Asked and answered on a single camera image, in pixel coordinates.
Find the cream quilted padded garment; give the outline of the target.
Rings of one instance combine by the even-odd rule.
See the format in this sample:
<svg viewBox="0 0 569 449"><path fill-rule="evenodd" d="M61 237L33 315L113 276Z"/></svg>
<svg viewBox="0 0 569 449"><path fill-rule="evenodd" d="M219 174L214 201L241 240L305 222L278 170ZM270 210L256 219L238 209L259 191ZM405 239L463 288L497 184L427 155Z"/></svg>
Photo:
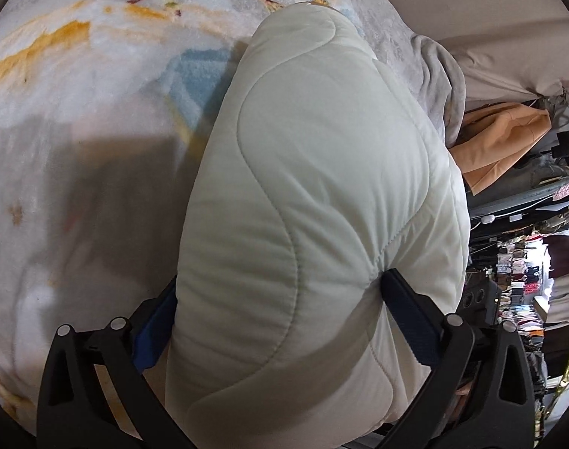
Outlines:
<svg viewBox="0 0 569 449"><path fill-rule="evenodd" d="M396 421L429 371L379 292L455 310L463 180L408 86L336 10L261 24L186 211L166 405L200 448L335 448Z"/></svg>

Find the cluttered shelves with goods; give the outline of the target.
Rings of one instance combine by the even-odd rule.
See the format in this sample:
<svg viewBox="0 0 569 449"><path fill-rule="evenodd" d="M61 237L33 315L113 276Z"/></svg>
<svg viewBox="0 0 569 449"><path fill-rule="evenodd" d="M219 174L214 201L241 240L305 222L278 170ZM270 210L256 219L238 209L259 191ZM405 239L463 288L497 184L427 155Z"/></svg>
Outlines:
<svg viewBox="0 0 569 449"><path fill-rule="evenodd" d="M502 290L531 369L535 436L569 407L569 91L533 100L547 132L491 187L468 198L470 260Z"/></svg>

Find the orange cloth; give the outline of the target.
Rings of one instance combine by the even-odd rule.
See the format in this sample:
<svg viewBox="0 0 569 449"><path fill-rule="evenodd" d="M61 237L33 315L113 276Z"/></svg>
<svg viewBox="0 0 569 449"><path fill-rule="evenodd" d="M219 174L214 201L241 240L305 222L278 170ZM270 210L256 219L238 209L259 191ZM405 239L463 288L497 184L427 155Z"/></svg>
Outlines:
<svg viewBox="0 0 569 449"><path fill-rule="evenodd" d="M473 196L491 187L551 130L547 110L521 103L481 107L464 116L450 153Z"/></svg>

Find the grey floral fleece blanket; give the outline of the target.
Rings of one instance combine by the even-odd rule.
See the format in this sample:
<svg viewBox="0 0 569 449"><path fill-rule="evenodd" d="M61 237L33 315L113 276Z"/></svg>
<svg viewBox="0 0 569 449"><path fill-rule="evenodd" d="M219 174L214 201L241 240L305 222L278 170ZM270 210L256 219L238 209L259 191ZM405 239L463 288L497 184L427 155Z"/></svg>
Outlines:
<svg viewBox="0 0 569 449"><path fill-rule="evenodd" d="M0 405L24 429L56 327L99 329L175 275L238 62L301 2L346 16L456 139L464 74L389 0L0 0Z"/></svg>

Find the beige bed sheet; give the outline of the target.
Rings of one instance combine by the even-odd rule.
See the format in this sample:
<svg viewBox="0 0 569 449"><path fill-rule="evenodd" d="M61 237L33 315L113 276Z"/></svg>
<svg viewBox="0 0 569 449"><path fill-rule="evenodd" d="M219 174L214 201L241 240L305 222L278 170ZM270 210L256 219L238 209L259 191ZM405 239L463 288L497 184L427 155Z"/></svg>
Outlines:
<svg viewBox="0 0 569 449"><path fill-rule="evenodd" d="M466 107L569 91L569 12L561 0L389 0L459 64Z"/></svg>

